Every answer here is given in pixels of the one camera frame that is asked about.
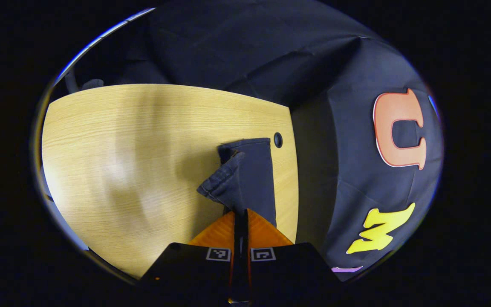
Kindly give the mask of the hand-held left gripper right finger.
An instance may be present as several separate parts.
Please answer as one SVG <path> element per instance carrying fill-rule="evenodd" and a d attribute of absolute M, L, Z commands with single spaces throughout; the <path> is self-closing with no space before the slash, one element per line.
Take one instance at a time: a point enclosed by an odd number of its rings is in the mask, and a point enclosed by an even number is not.
<path fill-rule="evenodd" d="M 253 299 L 338 299 L 342 284 L 311 243 L 292 243 L 248 210 L 248 278 Z"/>

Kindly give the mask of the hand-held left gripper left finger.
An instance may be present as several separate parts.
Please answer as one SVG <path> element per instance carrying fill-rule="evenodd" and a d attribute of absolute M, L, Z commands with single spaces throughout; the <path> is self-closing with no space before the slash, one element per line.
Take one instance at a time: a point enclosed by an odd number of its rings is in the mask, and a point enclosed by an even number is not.
<path fill-rule="evenodd" d="M 170 243 L 138 285 L 165 299 L 241 299 L 243 214 L 228 212 L 198 243 Z"/>

